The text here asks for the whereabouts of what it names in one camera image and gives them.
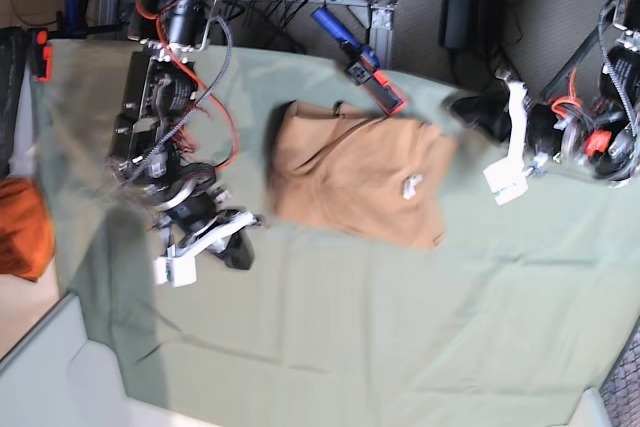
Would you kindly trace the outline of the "aluminium frame post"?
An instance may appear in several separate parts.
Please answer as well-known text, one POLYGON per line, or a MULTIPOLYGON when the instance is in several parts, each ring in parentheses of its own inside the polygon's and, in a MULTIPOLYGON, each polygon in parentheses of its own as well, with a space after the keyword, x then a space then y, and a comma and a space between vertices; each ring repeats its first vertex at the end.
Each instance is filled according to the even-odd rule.
POLYGON ((366 28, 367 43, 373 49, 382 69, 391 68, 394 14, 398 0, 366 0, 357 17, 366 28))

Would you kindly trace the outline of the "tan T-shirt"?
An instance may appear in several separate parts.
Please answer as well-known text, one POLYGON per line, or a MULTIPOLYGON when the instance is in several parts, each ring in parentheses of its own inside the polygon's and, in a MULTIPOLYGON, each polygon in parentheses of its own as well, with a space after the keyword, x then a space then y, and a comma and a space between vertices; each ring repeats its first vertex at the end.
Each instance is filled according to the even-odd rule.
POLYGON ((445 235, 437 196, 455 150, 415 118, 294 101, 272 147, 272 209, 283 220, 430 250, 445 235))

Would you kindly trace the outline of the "white plastic bin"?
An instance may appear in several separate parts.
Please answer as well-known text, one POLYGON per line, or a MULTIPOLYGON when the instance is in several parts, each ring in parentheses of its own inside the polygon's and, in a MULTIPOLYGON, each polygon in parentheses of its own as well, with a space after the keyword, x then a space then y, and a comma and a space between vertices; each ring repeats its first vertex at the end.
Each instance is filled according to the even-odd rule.
POLYGON ((130 426, 115 353, 88 338, 69 294, 1 359, 3 426, 130 426))

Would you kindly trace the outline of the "blue clamp at corner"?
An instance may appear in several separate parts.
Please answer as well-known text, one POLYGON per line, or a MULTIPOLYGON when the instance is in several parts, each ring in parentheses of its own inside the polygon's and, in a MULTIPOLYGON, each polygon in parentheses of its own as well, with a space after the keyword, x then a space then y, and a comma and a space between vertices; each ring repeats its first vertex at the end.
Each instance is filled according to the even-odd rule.
POLYGON ((89 26, 87 11, 89 0, 64 0, 64 8, 56 13, 54 30, 46 26, 31 27, 26 31, 30 43, 31 72, 38 81, 48 81, 51 77, 53 49, 52 39, 86 39, 102 34, 115 34, 122 31, 124 23, 89 26))

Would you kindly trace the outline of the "blue orange clamp centre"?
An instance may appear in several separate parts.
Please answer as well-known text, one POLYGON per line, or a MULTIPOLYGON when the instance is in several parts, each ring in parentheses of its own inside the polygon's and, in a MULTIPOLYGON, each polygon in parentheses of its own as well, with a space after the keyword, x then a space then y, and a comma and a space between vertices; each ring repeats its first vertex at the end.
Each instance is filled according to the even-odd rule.
POLYGON ((406 99, 384 75, 376 54, 368 44, 359 42, 326 7, 316 8, 311 17, 348 57, 346 75, 367 91, 386 116, 393 116, 406 105, 406 99))

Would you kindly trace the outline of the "light green table cloth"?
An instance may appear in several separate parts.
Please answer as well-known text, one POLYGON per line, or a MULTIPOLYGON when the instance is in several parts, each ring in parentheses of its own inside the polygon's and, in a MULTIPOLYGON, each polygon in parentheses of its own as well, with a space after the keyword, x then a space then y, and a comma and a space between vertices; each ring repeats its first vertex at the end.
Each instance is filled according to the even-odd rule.
POLYGON ((223 426, 549 426, 603 382, 639 315, 637 183, 545 175, 498 206, 500 151, 447 114, 455 89, 396 72, 405 114, 458 144, 440 246, 269 218, 251 270, 202 255, 159 286, 162 242, 105 162, 135 48, 56 41, 35 89, 58 282, 131 396, 223 426))

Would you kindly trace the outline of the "black power adapter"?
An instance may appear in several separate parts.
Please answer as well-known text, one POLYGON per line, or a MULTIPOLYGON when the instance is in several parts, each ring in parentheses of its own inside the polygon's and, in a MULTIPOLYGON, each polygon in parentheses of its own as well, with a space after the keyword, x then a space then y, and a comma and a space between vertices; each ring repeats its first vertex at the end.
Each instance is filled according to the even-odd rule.
POLYGON ((474 31, 478 47, 488 49, 501 42, 505 12, 505 0, 474 0, 474 31))
POLYGON ((469 47, 473 0, 442 0, 439 44, 450 51, 469 47))

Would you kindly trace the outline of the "orange folded cloth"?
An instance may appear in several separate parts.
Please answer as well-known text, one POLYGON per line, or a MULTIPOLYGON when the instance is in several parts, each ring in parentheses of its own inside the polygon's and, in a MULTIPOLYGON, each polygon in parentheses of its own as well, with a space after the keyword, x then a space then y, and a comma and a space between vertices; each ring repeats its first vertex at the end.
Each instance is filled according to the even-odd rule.
POLYGON ((1 181, 1 274, 37 282, 54 255, 53 223, 28 178, 1 181))

